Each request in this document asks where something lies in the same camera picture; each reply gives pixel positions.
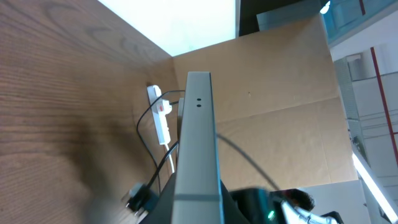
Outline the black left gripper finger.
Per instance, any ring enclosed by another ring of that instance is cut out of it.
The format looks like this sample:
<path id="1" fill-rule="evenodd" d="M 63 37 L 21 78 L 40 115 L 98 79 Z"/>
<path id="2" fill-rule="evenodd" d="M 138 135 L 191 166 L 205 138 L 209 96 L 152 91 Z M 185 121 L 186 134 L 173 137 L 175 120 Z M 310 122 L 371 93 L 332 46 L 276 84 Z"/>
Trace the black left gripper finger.
<path id="1" fill-rule="evenodd" d="M 175 178 L 176 174 L 170 176 L 155 207 L 139 222 L 140 224 L 171 224 Z"/>

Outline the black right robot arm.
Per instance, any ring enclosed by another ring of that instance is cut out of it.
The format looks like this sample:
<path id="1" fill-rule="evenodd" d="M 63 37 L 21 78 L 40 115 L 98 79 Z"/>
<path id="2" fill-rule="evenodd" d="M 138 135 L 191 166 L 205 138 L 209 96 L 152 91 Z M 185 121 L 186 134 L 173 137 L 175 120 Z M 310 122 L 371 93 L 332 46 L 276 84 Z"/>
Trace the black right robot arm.
<path id="1" fill-rule="evenodd" d="M 313 197 L 299 189 L 270 192 L 251 188 L 234 190 L 229 194 L 249 223 L 343 223 L 336 211 L 313 214 Z"/>

